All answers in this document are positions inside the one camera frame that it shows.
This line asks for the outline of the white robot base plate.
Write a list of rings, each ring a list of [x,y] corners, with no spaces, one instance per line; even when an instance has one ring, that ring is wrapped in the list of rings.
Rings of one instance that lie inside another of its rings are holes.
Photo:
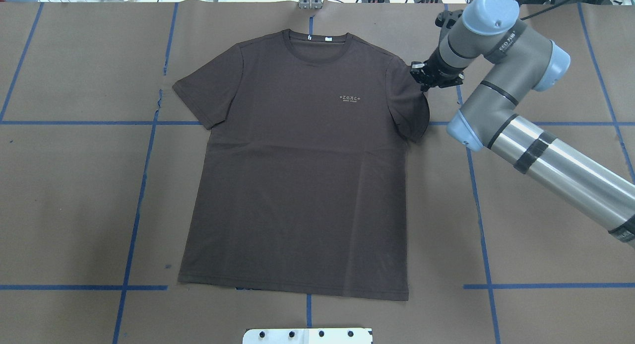
[[[243,344],[373,344],[369,328],[277,328],[252,329]]]

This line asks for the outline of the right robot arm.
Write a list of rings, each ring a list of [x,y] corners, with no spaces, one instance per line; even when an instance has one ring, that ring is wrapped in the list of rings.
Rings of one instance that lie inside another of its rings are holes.
[[[492,64],[446,127],[472,151],[488,148],[629,246],[635,237],[632,183],[518,115],[531,91],[546,91],[569,70],[570,56],[519,18],[516,0],[470,0],[440,12],[437,48],[410,73],[422,90],[461,85],[478,57]]]

